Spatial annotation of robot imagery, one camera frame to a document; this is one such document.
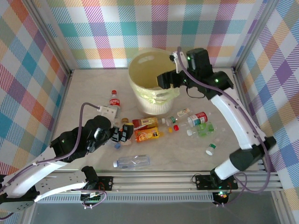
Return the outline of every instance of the marble surface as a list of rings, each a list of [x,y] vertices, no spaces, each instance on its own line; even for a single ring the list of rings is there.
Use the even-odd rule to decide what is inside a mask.
[[[224,70],[232,79],[230,69]],[[76,70],[73,74],[66,101],[61,112],[60,120],[54,138],[62,132],[78,126],[79,110],[84,102],[95,105],[107,105],[111,90],[117,90],[121,101],[121,117],[129,120],[142,118],[136,107],[133,90],[128,83],[128,70]],[[192,96],[202,96],[196,89],[191,89]],[[187,96],[185,87],[181,87],[180,96],[174,101],[172,111],[190,107],[194,113],[205,111],[211,113],[210,120],[218,131],[204,138],[192,138],[185,131],[167,134],[162,138],[122,146],[119,150],[107,143],[94,153],[77,159],[63,169],[81,169],[88,165],[96,170],[115,170],[113,161],[123,156],[147,154],[150,156],[150,166],[139,167],[142,170],[211,170],[225,161],[229,154],[239,148],[237,139],[222,114],[207,99],[194,99]],[[83,125],[88,119],[98,115],[97,110],[85,107]],[[213,139],[220,139],[213,156],[205,150]],[[255,164],[249,170],[258,170]]]

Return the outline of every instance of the plaid wall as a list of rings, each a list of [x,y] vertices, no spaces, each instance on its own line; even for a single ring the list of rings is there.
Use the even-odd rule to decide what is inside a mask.
[[[66,79],[22,1],[0,0],[0,174],[47,147]]]
[[[177,46],[204,47],[213,66],[230,67],[267,0],[46,0],[43,7],[35,2],[53,18],[44,17],[69,61],[89,69],[127,67],[139,49]]]
[[[299,0],[281,0],[241,68],[257,124],[274,135],[271,160],[299,223]]]

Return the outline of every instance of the white container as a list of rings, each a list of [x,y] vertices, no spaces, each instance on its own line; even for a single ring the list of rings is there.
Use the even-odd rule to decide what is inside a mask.
[[[138,52],[129,67],[129,82],[137,98],[137,108],[147,115],[166,114],[179,95],[179,88],[163,90],[158,86],[157,76],[176,69],[170,61],[171,52],[146,49]]]

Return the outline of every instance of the purple cable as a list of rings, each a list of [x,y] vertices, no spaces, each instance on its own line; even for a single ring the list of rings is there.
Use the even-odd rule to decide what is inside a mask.
[[[104,191],[104,190],[85,190],[85,189],[74,189],[74,190],[76,190],[76,191],[81,191],[81,192],[102,192],[102,193],[104,194],[104,198],[103,198],[102,200],[100,200],[98,203],[94,204],[94,205],[87,206],[87,205],[85,204],[85,202],[83,202],[82,204],[83,204],[83,206],[84,206],[85,208],[91,208],[91,209],[92,209],[93,207],[95,207],[95,206],[97,206],[97,205],[103,203],[103,201],[105,201],[106,198],[107,198],[107,192]]]
[[[219,93],[221,93],[222,95],[224,95],[225,97],[227,97],[237,108],[239,108],[239,111],[241,112],[241,114],[243,115],[243,117],[246,119],[247,123],[249,124],[250,128],[252,129],[253,133],[256,135],[256,138],[258,139],[258,141],[260,142],[260,144],[262,145],[263,147],[263,150],[265,152],[265,158],[266,158],[266,163],[267,164],[271,164],[271,161],[270,161],[270,157],[269,157],[269,153],[267,151],[267,148],[263,142],[263,140],[261,139],[261,137],[259,136],[256,128],[254,127],[254,125],[251,123],[249,117],[247,116],[246,112],[239,106],[239,104],[230,96],[228,95],[225,91],[217,88],[217,87],[214,87],[214,86],[211,86],[211,85],[207,85],[207,84],[204,84],[200,81],[198,81],[196,78],[194,78],[187,70],[187,68],[184,67],[183,65],[183,62],[182,62],[182,59],[181,59],[181,56],[180,56],[180,51],[181,51],[181,47],[178,47],[178,61],[184,71],[184,73],[192,80],[194,81],[195,83],[197,83],[198,85],[201,85],[205,88],[208,88],[208,89],[211,89],[211,90],[215,90]],[[236,177],[237,174],[234,175],[234,178],[242,185],[242,187],[244,189],[246,189],[248,192],[250,193],[255,193],[255,194],[259,194],[261,192],[263,192],[267,186],[268,186],[268,183],[270,181],[270,175],[271,175],[271,171],[270,169],[267,169],[267,178],[266,178],[266,181],[265,181],[265,184],[261,187],[261,189],[259,190],[250,190],[249,188],[246,187],[246,183],[243,184],[237,177]]]
[[[53,159],[49,159],[49,160],[44,160],[44,161],[39,161],[36,163],[36,165],[41,165],[41,164],[44,164],[44,163],[47,163],[47,162],[53,162],[53,161],[58,161],[58,160],[62,160],[62,159],[65,159],[67,157],[70,157],[78,148],[78,145],[79,145],[79,142],[80,142],[80,137],[81,137],[81,131],[82,131],[82,119],[83,119],[83,110],[84,110],[84,106],[85,105],[89,105],[89,106],[92,106],[96,109],[99,109],[98,106],[95,106],[91,103],[88,103],[88,102],[85,102],[81,105],[81,109],[80,109],[80,117],[79,117],[79,127],[78,127],[78,135],[77,135],[77,140],[76,140],[76,143],[75,143],[75,146],[74,148],[66,155],[63,155],[63,156],[60,156],[60,157],[56,157],[56,158],[53,158]],[[20,175],[22,175],[23,173],[25,173],[26,171],[28,171],[29,169],[31,169],[32,167],[34,167],[35,165],[33,164],[30,164],[29,166],[27,166],[26,168],[24,168],[23,170],[21,170],[20,172],[18,172],[15,176],[13,176],[6,184],[4,184],[2,186],[2,188],[0,189],[0,192],[4,191],[4,189],[9,185],[11,184],[17,177],[19,177]],[[8,216],[6,216],[5,218],[3,219],[0,219],[0,220],[5,220],[7,218],[9,218],[13,213],[10,213]]]
[[[5,217],[0,217],[0,221],[4,221],[4,220],[6,220],[6,219],[8,219],[9,217],[11,217],[12,215],[13,215],[14,213],[9,213],[7,216],[5,216]]]

